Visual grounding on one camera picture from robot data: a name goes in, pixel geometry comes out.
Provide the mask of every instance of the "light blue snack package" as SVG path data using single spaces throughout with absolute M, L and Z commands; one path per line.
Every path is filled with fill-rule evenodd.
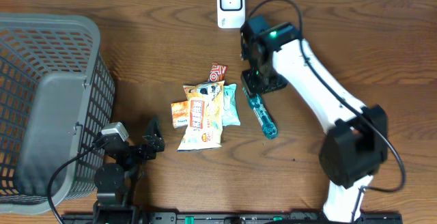
M 235 102 L 235 90 L 237 84 L 231 84 L 224 86 L 224 112 L 222 115 L 222 123 L 224 126 L 228 125 L 241 125 L 240 118 L 238 118 L 237 105 Z

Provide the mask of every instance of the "gray plastic basket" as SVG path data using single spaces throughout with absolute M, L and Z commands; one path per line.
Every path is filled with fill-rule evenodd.
M 53 172 L 109 123 L 115 87 L 99 45 L 82 16 L 0 14 L 0 212 L 50 210 Z M 64 169 L 55 205 L 90 194 L 102 162 L 92 152 Z

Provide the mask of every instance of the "basket mesh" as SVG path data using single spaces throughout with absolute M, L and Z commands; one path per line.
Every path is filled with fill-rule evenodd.
M 21 195 L 13 184 L 32 101 L 38 83 L 51 72 L 85 74 L 93 46 L 92 36 L 78 25 L 0 23 L 0 204 L 38 204 L 41 196 Z M 100 54 L 92 77 L 81 140 L 86 150 L 104 125 L 109 123 L 113 95 L 112 78 Z M 94 173 L 103 162 L 102 151 L 93 152 L 77 164 L 68 199 L 82 197 L 94 190 Z

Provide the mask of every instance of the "white plug-in device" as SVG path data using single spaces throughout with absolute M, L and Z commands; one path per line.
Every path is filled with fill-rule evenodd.
M 244 20 L 246 20 L 244 0 L 217 0 L 217 24 L 220 28 L 240 28 Z

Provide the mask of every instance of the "orange snack package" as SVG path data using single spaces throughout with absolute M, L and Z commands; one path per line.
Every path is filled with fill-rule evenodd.
M 171 104 L 171 116 L 174 128 L 188 125 L 188 101 Z
M 224 81 L 184 86 L 188 98 L 188 127 L 178 151 L 221 147 L 223 84 Z

